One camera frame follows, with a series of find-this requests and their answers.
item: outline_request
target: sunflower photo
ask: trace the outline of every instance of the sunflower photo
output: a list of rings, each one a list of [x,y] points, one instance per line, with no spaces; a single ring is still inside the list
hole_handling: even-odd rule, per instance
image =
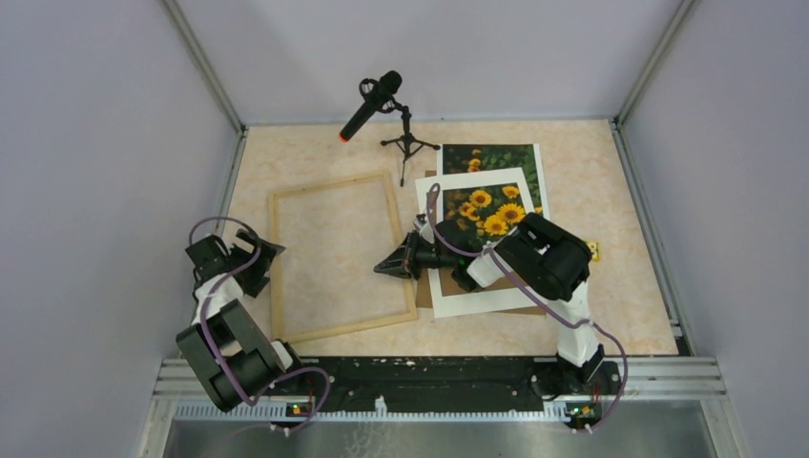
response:
[[[416,179],[419,207],[427,206],[427,194],[434,184],[441,186],[435,200],[435,222],[455,221],[462,244],[480,251],[508,233],[534,209],[526,177],[521,168],[481,171]],[[508,280],[500,279],[483,291],[467,292],[451,277],[451,269],[428,269],[433,317],[494,312],[524,308],[533,302]]]
[[[516,182],[444,192],[444,220],[458,224],[471,249],[495,242],[526,215]]]
[[[531,200],[535,205],[530,211],[550,219],[539,145],[447,144],[442,145],[437,156],[438,175],[474,174],[511,168],[522,169]]]

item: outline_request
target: empty picture frame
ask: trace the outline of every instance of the empty picture frame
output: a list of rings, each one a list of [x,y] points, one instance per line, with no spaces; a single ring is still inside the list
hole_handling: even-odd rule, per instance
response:
[[[518,201],[526,212],[530,212],[533,208],[533,202],[531,200],[529,187],[526,184],[525,175],[523,174],[523,170],[519,168],[477,172],[474,174],[419,178],[416,180],[416,193],[419,208],[426,207],[426,193],[433,183],[439,183],[441,185],[441,195],[436,202],[436,222],[443,220],[447,215],[447,211],[444,208],[444,202],[446,201],[445,193],[452,193],[456,190],[468,190],[471,188],[485,190],[491,187],[505,188],[516,183],[519,196],[516,196],[514,201]],[[488,205],[494,204],[496,201],[494,197],[489,197],[490,201]],[[444,275],[442,279],[438,269],[429,269],[428,275],[430,297],[432,298],[435,318],[534,306],[534,303],[516,287],[446,295],[444,288],[442,288],[442,280],[446,281],[448,276]]]
[[[373,272],[403,239],[390,176],[379,172],[270,194],[271,329],[289,343],[413,321],[410,281]]]

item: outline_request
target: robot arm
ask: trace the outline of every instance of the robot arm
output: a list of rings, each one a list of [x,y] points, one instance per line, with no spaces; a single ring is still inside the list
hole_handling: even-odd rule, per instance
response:
[[[423,268],[452,268],[452,278],[469,292],[487,288],[506,272],[513,272],[544,299],[556,318],[559,327],[556,356],[560,364],[575,372],[583,383],[590,379],[604,360],[604,347],[590,323],[575,326],[590,319],[587,279],[592,254],[584,241],[540,215],[529,213],[490,245],[487,254],[472,258],[436,244],[426,216],[419,215],[414,224],[416,230],[377,264],[375,272],[418,279]],[[442,221],[436,230],[453,246],[467,250],[454,221]]]
[[[234,385],[218,364],[200,325],[203,303],[207,300],[206,323],[219,349],[239,344],[239,351],[225,357],[228,367],[244,392],[252,397],[273,380],[301,366],[292,347],[285,342],[270,342],[244,309],[244,295],[255,298],[269,283],[265,277],[276,255],[283,252],[280,245],[270,243],[239,230],[237,238],[260,249],[258,259],[247,269],[226,279],[214,288],[228,272],[233,272],[252,258],[252,253],[236,245],[230,251],[217,236],[208,236],[185,251],[194,263],[194,298],[197,313],[191,325],[176,335],[176,343],[205,392],[223,412],[241,404]]]

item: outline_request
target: printed photograph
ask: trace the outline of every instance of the printed photograph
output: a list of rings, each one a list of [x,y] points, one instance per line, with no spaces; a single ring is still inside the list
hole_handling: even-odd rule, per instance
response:
[[[540,190],[538,147],[535,145],[443,145],[439,153],[439,175],[466,174],[511,168],[523,169],[529,186],[529,210],[543,214],[543,193]]]
[[[451,189],[443,195],[444,220],[458,223],[474,251],[500,239],[526,215],[516,182]]]

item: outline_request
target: aluminum frame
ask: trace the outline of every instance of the aluminum frame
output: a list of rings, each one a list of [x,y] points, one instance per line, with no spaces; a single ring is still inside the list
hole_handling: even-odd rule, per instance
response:
[[[211,96],[228,118],[234,130],[239,133],[239,141],[233,153],[233,163],[218,207],[218,213],[225,216],[236,186],[239,165],[248,136],[247,126],[241,122],[233,103],[222,87],[213,66],[205,55],[191,25],[176,0],[158,0],[158,2],[175,26],[180,40],[199,70],[200,76],[205,81]],[[626,142],[623,131],[635,106],[659,69],[660,64],[665,60],[674,38],[697,3],[697,0],[682,0],[680,2],[674,17],[654,48],[643,71],[638,76],[626,102],[611,121],[612,135],[627,178],[638,219],[640,220],[641,229],[649,248],[654,272],[657,275],[664,301],[669,310],[674,336],[676,339],[686,343],[688,352],[691,352],[691,348],[687,343],[687,337],[691,335],[690,326],[680,307],[679,295],[674,285],[671,270],[666,262],[665,250],[660,242],[652,211],[643,191],[643,183],[636,171],[632,149]],[[221,230],[222,225],[218,225],[217,231],[220,233]],[[537,358],[537,360],[542,361],[545,358]],[[736,421],[733,407],[728,399],[724,381],[716,359],[713,357],[630,357],[630,379],[628,380],[624,399],[627,402],[699,400],[702,404],[717,456],[719,458],[748,456],[746,444]],[[582,400],[577,396],[561,396],[559,398],[560,402]],[[210,403],[187,363],[179,359],[165,360],[160,368],[155,389],[153,390],[137,456],[141,458],[162,457],[169,438],[171,424],[178,408],[189,406],[189,403],[197,403],[198,406],[201,406],[200,402]],[[555,405],[549,403],[549,408],[553,410]],[[183,411],[191,412],[190,416],[183,417],[186,420],[190,418],[199,420],[221,419],[221,415],[209,409],[186,409]],[[251,414],[254,413],[248,410],[243,418],[253,418],[253,421],[255,421],[255,418],[251,417]],[[390,419],[388,418],[390,414],[379,408],[374,412],[374,415],[379,421]],[[540,417],[526,416],[525,414],[498,415],[498,418],[507,421],[532,421]],[[437,420],[468,421],[468,419],[456,418],[451,415],[446,416],[446,418],[437,418]]]

